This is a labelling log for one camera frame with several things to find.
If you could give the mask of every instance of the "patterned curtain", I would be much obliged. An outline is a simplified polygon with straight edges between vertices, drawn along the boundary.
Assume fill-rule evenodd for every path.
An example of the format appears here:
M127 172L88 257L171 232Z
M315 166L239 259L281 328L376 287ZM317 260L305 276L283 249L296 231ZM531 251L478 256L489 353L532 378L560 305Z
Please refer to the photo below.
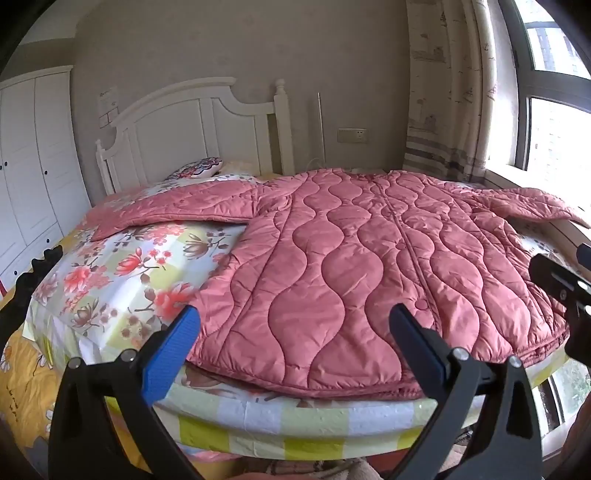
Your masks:
M410 108L404 169L479 181L496 96L487 0L407 0Z

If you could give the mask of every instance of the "white wooden headboard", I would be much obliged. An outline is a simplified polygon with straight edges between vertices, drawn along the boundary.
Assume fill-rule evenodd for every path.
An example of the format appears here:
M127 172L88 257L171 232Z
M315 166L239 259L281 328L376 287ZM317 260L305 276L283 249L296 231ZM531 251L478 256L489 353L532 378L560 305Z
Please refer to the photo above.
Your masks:
M260 174L295 174L285 81L276 81L268 103L240 103L230 90L235 82L211 77L175 83L121 112L112 123L113 146L106 150L96 141L107 194L164 180L206 157L247 162ZM278 145L280 161L272 157L272 145Z

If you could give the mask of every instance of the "screw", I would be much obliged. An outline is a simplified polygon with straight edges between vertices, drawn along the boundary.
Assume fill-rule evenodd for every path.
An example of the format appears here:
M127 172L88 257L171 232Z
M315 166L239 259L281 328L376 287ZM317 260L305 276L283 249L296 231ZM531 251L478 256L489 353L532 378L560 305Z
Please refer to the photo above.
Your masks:
M519 367L521 367L521 365L523 365L521 363L521 360L519 359L519 357L516 355L511 355L509 357L509 363L511 364L512 367L515 367L515 368L519 368Z
M68 362L68 368L71 368L72 370L75 370L76 368L78 368L81 365L82 365L82 360L79 357L72 358Z
M135 356L138 354L137 350L134 350L132 348L128 348L127 350L123 350L123 352L121 352L121 359L124 362L133 362L135 360Z
M470 358L468 350L462 348L461 346L454 348L452 350L452 355L456 360L459 360L460 362L465 362Z

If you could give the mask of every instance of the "blue clamp handle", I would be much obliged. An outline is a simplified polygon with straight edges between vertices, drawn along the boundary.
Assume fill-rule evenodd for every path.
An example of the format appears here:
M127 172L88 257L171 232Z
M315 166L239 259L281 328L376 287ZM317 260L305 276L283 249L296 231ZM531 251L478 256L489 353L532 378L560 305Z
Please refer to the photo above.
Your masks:
M201 318L187 305L166 330L166 338L144 367L142 397L151 406L162 400L199 336Z

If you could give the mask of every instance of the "floral pillow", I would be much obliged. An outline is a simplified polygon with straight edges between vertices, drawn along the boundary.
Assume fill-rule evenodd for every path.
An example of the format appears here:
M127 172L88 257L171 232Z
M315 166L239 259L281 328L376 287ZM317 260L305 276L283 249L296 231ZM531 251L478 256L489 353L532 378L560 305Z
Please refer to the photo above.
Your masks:
M204 158L199 161L187 163L177 171L171 173L166 180L179 179L208 179L213 177L222 168L223 161L218 157Z

